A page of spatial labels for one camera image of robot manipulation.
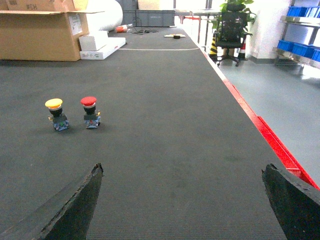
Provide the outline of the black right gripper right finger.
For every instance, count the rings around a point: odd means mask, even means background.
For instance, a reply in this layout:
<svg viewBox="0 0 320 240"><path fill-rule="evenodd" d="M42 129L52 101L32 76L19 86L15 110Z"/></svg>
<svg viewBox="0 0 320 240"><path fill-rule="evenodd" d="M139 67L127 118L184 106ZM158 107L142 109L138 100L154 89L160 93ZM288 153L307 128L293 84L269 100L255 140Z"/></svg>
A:
<svg viewBox="0 0 320 240"><path fill-rule="evenodd" d="M285 168L268 164L262 180L270 206L288 240L320 238L320 191Z"/></svg>

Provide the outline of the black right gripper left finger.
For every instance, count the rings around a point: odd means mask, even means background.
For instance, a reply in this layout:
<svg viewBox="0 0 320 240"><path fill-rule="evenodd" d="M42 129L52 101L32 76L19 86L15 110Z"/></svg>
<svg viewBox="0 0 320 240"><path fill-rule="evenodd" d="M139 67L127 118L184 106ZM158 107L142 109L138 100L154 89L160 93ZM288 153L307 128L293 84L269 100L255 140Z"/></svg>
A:
<svg viewBox="0 0 320 240"><path fill-rule="evenodd" d="M85 240L98 201L103 168L94 165L84 175L29 216L0 234L2 240Z"/></svg>

